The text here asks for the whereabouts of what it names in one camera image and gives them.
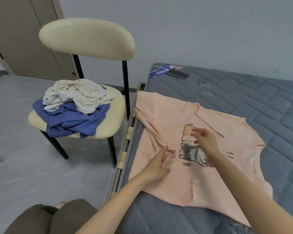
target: pink shirt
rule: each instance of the pink shirt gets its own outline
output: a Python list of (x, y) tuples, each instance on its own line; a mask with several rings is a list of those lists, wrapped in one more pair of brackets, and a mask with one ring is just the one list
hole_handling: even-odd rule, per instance
[(217, 170), (208, 164), (203, 151), (193, 143), (195, 138), (190, 136), (195, 127), (214, 133), (224, 156), (272, 198), (272, 187), (264, 180), (259, 161), (265, 143), (245, 118), (158, 93), (139, 92), (136, 106), (137, 118), (145, 129), (129, 179), (168, 145), (171, 156), (165, 165), (172, 171), (162, 181), (145, 187), (144, 192), (179, 206), (213, 209), (250, 226)]

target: bed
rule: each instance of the bed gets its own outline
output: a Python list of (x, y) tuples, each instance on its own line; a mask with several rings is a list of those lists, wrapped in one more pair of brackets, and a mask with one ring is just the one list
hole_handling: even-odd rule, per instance
[[(190, 75), (188, 80), (165, 74), (148, 78), (144, 90), (246, 118), (267, 145), (261, 153), (261, 168), (273, 187), (273, 198), (293, 216), (293, 81), (196, 67), (180, 71)], [(118, 191), (128, 182), (143, 129), (136, 120)], [(144, 192), (134, 200), (119, 229), (140, 234), (253, 233), (213, 210), (171, 205)]]

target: chair seat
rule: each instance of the chair seat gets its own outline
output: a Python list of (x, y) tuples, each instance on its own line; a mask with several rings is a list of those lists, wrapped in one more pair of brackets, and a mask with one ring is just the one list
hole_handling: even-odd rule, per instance
[[(117, 95), (117, 98), (114, 98), (111, 101), (111, 107), (109, 111), (106, 113), (106, 118), (103, 122), (98, 126), (97, 132), (93, 136), (88, 136), (86, 138), (90, 139), (105, 139), (112, 137), (121, 127), (121, 124), (124, 120), (125, 112), (126, 112), (126, 104), (125, 99), (120, 91), (115, 88), (112, 88), (107, 85), (104, 86), (108, 91), (113, 92)], [(28, 115), (28, 122), (33, 126), (38, 128), (39, 130), (46, 131), (47, 123), (45, 123), (40, 116), (33, 110)], [(75, 133), (67, 137), (79, 138), (80, 133)]]

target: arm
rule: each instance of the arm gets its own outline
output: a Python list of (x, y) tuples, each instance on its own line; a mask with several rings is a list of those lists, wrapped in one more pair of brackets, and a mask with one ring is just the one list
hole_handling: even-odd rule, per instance
[(149, 183), (159, 181), (168, 173), (170, 168), (163, 168), (162, 162), (167, 158), (167, 147), (152, 158), (147, 166), (133, 179), (131, 179), (121, 191), (90, 218), (76, 234), (112, 234), (116, 231), (123, 216), (138, 193)]
[(191, 135), (230, 190), (256, 234), (293, 234), (293, 217), (271, 200), (218, 149), (213, 133), (195, 128)]

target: pile of clothes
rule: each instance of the pile of clothes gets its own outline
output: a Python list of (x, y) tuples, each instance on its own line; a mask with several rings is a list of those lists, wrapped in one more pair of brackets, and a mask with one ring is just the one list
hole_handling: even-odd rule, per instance
[(32, 107), (47, 123), (46, 132), (50, 137), (79, 132), (83, 139), (95, 135), (116, 97), (88, 79), (59, 80)]

